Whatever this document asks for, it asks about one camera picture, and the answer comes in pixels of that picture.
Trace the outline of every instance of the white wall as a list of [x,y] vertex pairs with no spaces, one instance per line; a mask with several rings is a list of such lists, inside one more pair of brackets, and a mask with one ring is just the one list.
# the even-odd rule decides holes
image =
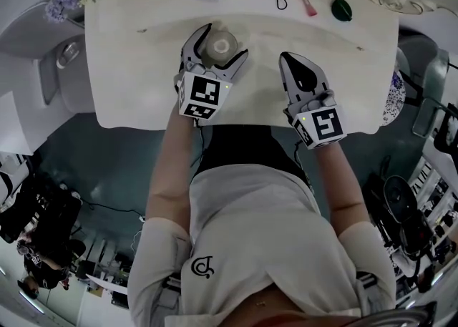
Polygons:
[[19,280],[25,275],[24,258],[16,251],[16,243],[8,244],[0,238],[0,267],[9,280]]
[[4,327],[74,327],[39,302],[41,313],[21,295],[17,284],[0,273],[0,324]]
[[[0,53],[0,97],[8,93],[13,94],[15,107],[10,109],[9,114],[6,112],[0,117],[0,127],[9,128],[1,132],[3,137],[0,144],[4,143],[5,146],[0,146],[0,151],[31,155],[55,129],[73,116],[60,92],[56,93],[49,106],[45,105],[37,61]],[[19,118],[19,127],[17,123],[1,123],[9,121],[14,115]],[[11,147],[12,142],[21,144],[15,148]]]
[[66,321],[76,325],[85,291],[86,284],[73,277],[70,278],[69,290],[64,290],[60,285],[50,291],[40,290],[38,300]]
[[[20,15],[41,0],[0,0],[0,33]],[[7,92],[13,92],[17,114],[24,131],[24,136],[29,146],[18,145],[17,150],[10,147],[0,147],[1,151],[15,152],[30,155],[38,148],[47,137],[60,125],[66,122],[72,114],[64,106],[60,92],[54,98],[50,106],[44,105],[41,98],[41,88],[39,84],[38,69],[32,60],[18,59],[5,54],[0,54],[0,97]],[[14,130],[3,135],[14,135]],[[0,140],[0,144],[5,141],[14,142],[22,139]]]

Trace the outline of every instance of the wire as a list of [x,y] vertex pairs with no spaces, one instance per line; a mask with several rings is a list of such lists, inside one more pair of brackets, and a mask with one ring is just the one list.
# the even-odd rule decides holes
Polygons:
[[380,163],[379,177],[384,179],[386,178],[386,173],[389,169],[389,163],[391,162],[391,155],[386,155]]
[[301,159],[299,158],[299,146],[302,144],[302,141],[298,141],[296,144],[294,144],[294,146],[296,147],[295,150],[294,150],[294,161],[296,162],[296,164],[301,168],[301,170],[303,171],[303,168],[302,168],[302,162],[301,162]]
[[135,233],[134,235],[134,239],[132,241],[132,244],[130,245],[130,249],[132,250],[132,252],[134,253],[134,257],[135,257],[135,249],[134,249],[134,244],[135,244],[135,238],[137,237],[137,235],[139,235],[142,231],[139,230],[138,232]]
[[48,297],[46,298],[46,303],[45,303],[45,306],[47,307],[48,306],[48,300],[49,300],[49,296],[51,295],[51,291],[48,292]]
[[109,209],[109,210],[113,210],[113,211],[117,211],[119,213],[135,213],[139,216],[141,216],[142,218],[145,219],[145,216],[140,214],[138,211],[134,210],[134,209],[130,209],[130,210],[122,210],[122,209],[115,209],[115,208],[111,208],[110,206],[106,206],[106,205],[101,205],[101,204],[98,204],[96,202],[90,202],[90,201],[87,201],[85,200],[84,198],[81,197],[81,201],[82,202],[85,202],[86,204],[89,205],[89,209],[91,209],[92,211],[95,210],[95,206],[100,206],[101,208],[105,208],[105,209]]
[[194,122],[195,122],[195,126],[200,130],[200,141],[202,142],[202,149],[198,157],[193,160],[193,163],[191,164],[191,168],[194,167],[195,163],[197,163],[198,160],[199,160],[199,164],[202,163],[202,158],[205,152],[205,139],[203,136],[203,127],[199,125],[198,119],[194,119]]

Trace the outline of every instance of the printed logo on shirt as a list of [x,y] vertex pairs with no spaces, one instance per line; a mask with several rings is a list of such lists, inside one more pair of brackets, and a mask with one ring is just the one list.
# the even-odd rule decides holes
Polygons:
[[197,276],[205,276],[210,278],[215,273],[210,267],[210,259],[213,258],[211,255],[208,257],[196,258],[191,264],[191,271]]

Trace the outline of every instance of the black chair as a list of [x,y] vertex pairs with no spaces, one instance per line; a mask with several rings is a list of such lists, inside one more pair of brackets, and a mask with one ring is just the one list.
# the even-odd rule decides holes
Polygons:
[[11,244],[17,240],[35,213],[43,213],[43,208],[37,203],[34,194],[33,177],[30,176],[22,183],[21,192],[16,195],[14,205],[0,213],[0,237],[5,242]]
[[433,130],[439,110],[447,110],[440,100],[451,66],[449,54],[429,37],[401,30],[396,60],[402,79],[407,83],[405,103],[419,108],[412,133],[426,139]]
[[419,261],[424,255],[432,259],[431,228],[424,214],[418,210],[415,194],[409,184],[399,176],[391,176],[384,185],[388,211],[399,224],[399,237],[404,253],[411,260]]
[[48,200],[32,237],[32,242],[43,255],[68,242],[81,210],[81,201],[68,190],[56,188]]

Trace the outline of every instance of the green oval object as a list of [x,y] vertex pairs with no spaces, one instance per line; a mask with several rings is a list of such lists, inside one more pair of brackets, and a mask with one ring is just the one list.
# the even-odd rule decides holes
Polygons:
[[349,3],[345,0],[334,0],[331,5],[332,15],[339,21],[351,21],[353,18],[353,12]]

